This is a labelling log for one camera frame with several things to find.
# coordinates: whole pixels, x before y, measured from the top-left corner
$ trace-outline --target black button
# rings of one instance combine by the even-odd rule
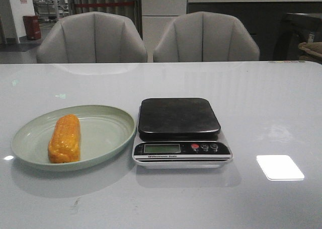
[[[217,152],[217,151],[218,151],[218,145],[217,145],[217,144],[212,143],[212,144],[210,145],[210,147],[211,147],[211,149],[212,149],[214,152]]]
[[[207,151],[208,151],[208,149],[209,149],[209,146],[208,146],[208,144],[206,144],[206,143],[202,143],[202,144],[200,145],[200,147],[201,147],[205,152],[207,152]]]

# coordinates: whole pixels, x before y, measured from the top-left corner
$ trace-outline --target red button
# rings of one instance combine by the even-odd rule
[[[191,144],[191,148],[192,149],[197,149],[197,148],[199,148],[199,145],[196,144],[196,143],[193,143],[193,144]]]

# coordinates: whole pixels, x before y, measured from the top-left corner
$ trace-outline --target wall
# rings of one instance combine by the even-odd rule
[[[16,34],[18,38],[26,36],[25,25],[23,21],[24,15],[35,15],[32,0],[27,0],[26,4],[22,4],[20,0],[10,0],[10,7],[16,27]]]
[[[0,18],[5,38],[15,41],[16,29],[9,0],[0,0]]]

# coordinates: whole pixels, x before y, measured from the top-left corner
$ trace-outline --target kitchen scale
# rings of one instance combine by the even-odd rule
[[[149,169],[217,168],[232,160],[220,124],[202,98],[142,101],[132,157]]]

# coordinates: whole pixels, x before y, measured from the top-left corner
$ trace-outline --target curtain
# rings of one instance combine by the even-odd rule
[[[138,0],[68,0],[68,5],[71,15],[98,11],[126,16],[139,30]]]

